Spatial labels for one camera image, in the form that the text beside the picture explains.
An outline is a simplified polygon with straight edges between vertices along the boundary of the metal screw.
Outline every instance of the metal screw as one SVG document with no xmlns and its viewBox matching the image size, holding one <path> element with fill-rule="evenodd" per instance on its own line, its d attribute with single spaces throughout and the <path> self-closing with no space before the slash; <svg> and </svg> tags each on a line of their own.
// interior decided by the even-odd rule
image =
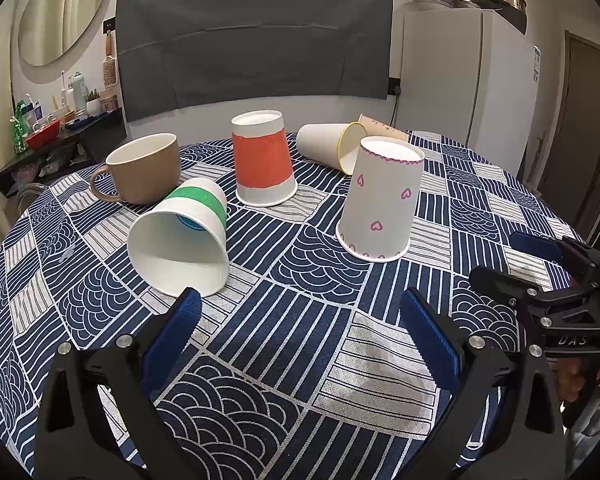
<svg viewBox="0 0 600 480">
<path fill-rule="evenodd" d="M 472 335 L 469 338 L 469 345 L 479 350 L 480 348 L 484 348 L 484 339 L 482 339 L 479 335 Z"/>
<path fill-rule="evenodd" d="M 60 343 L 58 345 L 58 353 L 60 355 L 67 355 L 71 351 L 71 343 L 65 341 L 64 343 Z"/>
<path fill-rule="evenodd" d="M 542 357 L 542 349 L 538 345 L 529 345 L 529 353 L 533 357 Z"/>
<path fill-rule="evenodd" d="M 129 348 L 131 343 L 133 343 L 134 339 L 129 334 L 121 335 L 118 339 L 116 339 L 116 346 L 118 348 Z"/>
</svg>

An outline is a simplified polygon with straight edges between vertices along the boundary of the round table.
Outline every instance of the round table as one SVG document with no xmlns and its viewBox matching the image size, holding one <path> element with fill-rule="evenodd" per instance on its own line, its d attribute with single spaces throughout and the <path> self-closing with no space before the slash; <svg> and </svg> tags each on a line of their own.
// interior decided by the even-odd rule
<svg viewBox="0 0 600 480">
<path fill-rule="evenodd" d="M 575 236 L 510 174 L 453 140 L 425 132 L 411 247 L 400 260 L 355 259 L 334 236 L 350 178 L 289 145 L 298 193 L 270 208 L 235 195 L 231 140 L 184 146 L 182 179 L 215 180 L 228 199 L 230 275 L 155 399 L 209 478 L 390 479 L 448 403 L 430 378 L 398 302 L 416 286 L 439 312 L 509 350 L 521 331 L 467 276 L 485 265 L 544 289 L 568 286 L 558 266 L 509 247 L 521 230 Z M 30 472 L 45 376 L 57 346 L 111 344 L 173 298 L 131 266 L 126 236 L 152 206 L 106 203 L 88 168 L 43 193 L 0 247 L 0 438 Z M 98 188 L 114 193 L 109 175 Z M 122 453 L 142 464 L 110 393 L 100 391 Z M 498 403 L 494 391 L 458 463 L 474 459 Z"/>
</svg>

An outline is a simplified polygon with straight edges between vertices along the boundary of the refrigerator door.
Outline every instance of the refrigerator door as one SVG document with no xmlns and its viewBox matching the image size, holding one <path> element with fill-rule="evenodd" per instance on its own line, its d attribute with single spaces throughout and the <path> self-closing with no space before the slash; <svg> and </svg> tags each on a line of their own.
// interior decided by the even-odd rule
<svg viewBox="0 0 600 480">
<path fill-rule="evenodd" d="M 485 10 L 482 63 L 468 146 L 514 176 L 536 109 L 540 51 L 503 17 Z"/>
<path fill-rule="evenodd" d="M 481 40 L 481 9 L 405 12 L 398 128 L 467 143 Z"/>
</svg>

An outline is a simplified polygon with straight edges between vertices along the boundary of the orange paper cup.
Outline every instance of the orange paper cup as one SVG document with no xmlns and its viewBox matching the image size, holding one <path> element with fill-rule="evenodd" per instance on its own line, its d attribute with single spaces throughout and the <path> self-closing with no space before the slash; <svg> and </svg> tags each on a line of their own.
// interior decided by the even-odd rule
<svg viewBox="0 0 600 480">
<path fill-rule="evenodd" d="M 236 196 L 246 205 L 267 207 L 295 195 L 282 113 L 260 110 L 231 120 L 234 132 Z"/>
</svg>

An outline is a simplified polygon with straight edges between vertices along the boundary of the cup opening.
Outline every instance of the cup opening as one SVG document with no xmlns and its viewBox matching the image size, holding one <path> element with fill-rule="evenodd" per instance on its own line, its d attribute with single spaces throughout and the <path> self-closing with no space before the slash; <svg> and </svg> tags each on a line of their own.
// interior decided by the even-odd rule
<svg viewBox="0 0 600 480">
<path fill-rule="evenodd" d="M 348 124 L 338 140 L 338 159 L 344 174 L 352 175 L 358 158 L 360 141 L 367 136 L 366 128 L 360 123 Z"/>
<path fill-rule="evenodd" d="M 251 126 L 252 124 L 266 124 L 282 117 L 282 113 L 275 110 L 260 110 L 257 112 L 247 112 L 235 116 L 231 122 L 236 126 Z"/>
<path fill-rule="evenodd" d="M 114 165 L 138 160 L 139 158 L 153 155 L 155 152 L 163 150 L 175 142 L 176 139 L 177 137 L 173 134 L 154 134 L 140 137 L 139 139 L 123 144 L 118 149 L 109 153 L 105 162 L 109 165 Z"/>
<path fill-rule="evenodd" d="M 226 281 L 226 251 L 211 232 L 192 229 L 179 217 L 155 211 L 136 220 L 129 233 L 133 266 L 147 283 L 170 296 L 179 296 L 187 286 L 203 297 L 214 294 Z"/>
<path fill-rule="evenodd" d="M 368 152 L 398 162 L 417 162 L 424 158 L 423 151 L 418 147 L 392 137 L 366 137 L 360 144 Z"/>
</svg>

